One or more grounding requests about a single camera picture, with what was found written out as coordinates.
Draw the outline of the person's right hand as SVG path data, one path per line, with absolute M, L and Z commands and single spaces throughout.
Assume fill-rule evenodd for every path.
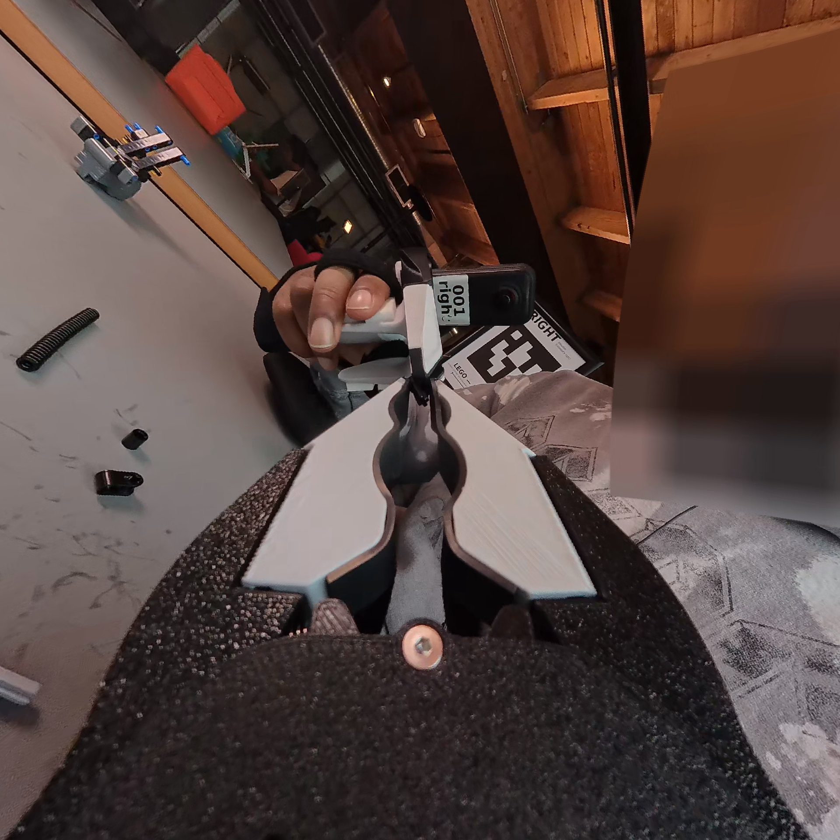
M 325 371 L 360 364 L 376 343 L 340 342 L 344 321 L 376 315 L 391 290 L 378 276 L 356 275 L 345 266 L 317 273 L 314 266 L 296 272 L 275 295 L 272 318 L 289 351 Z

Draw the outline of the black steel column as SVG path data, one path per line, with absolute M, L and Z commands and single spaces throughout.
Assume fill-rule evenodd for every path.
M 629 237 L 652 144 L 640 1 L 596 1 L 613 141 Z

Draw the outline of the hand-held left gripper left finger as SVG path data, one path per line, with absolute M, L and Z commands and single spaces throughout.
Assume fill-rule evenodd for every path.
M 300 595 L 310 613 L 345 604 L 380 634 L 396 576 L 393 490 L 414 482 L 412 395 L 399 381 L 312 440 L 243 574 L 244 587 Z

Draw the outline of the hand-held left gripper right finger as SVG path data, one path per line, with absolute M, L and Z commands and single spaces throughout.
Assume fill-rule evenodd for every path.
M 430 399 L 449 490 L 441 575 L 445 624 L 482 635 L 506 607 L 597 597 L 547 483 L 563 475 L 445 385 Z

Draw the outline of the grey patterned sweatshirt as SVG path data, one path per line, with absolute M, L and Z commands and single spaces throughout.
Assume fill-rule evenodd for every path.
M 608 490 L 612 390 L 570 371 L 458 396 L 637 550 L 609 603 L 449 636 L 455 728 L 400 838 L 838 838 L 838 529 Z

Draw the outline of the grey clamp with blue knobs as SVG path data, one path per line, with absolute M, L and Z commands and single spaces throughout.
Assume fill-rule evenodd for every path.
M 70 128 L 82 141 L 76 156 L 79 177 L 119 201 L 135 196 L 142 184 L 161 175 L 165 167 L 177 162 L 191 164 L 160 127 L 150 133 L 138 123 L 128 124 L 128 135 L 115 140 L 80 115 Z

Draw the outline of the black coiled spring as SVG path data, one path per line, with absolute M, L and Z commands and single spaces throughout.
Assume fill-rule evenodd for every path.
M 82 309 L 48 331 L 18 356 L 15 361 L 17 368 L 27 373 L 39 371 L 70 340 L 78 336 L 99 318 L 100 312 L 97 309 Z

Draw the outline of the pale grey bar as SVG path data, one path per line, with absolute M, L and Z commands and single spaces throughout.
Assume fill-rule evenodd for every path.
M 28 706 L 41 689 L 39 682 L 6 668 L 0 668 L 1 699 L 17 706 Z

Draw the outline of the orange container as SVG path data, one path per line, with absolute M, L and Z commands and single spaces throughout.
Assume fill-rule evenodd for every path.
M 185 52 L 164 81 L 206 133 L 213 137 L 246 112 L 246 106 L 225 69 L 199 44 L 194 44 Z

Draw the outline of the grey desk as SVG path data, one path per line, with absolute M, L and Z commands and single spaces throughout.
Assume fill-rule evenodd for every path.
M 84 183 L 81 109 L 2 37 L 2 838 L 86 720 L 142 604 L 181 551 L 287 451 L 266 400 L 257 285 L 155 185 Z M 16 358 L 84 308 L 39 371 Z M 137 451 L 121 446 L 133 428 Z M 136 471 L 100 497 L 103 469 Z

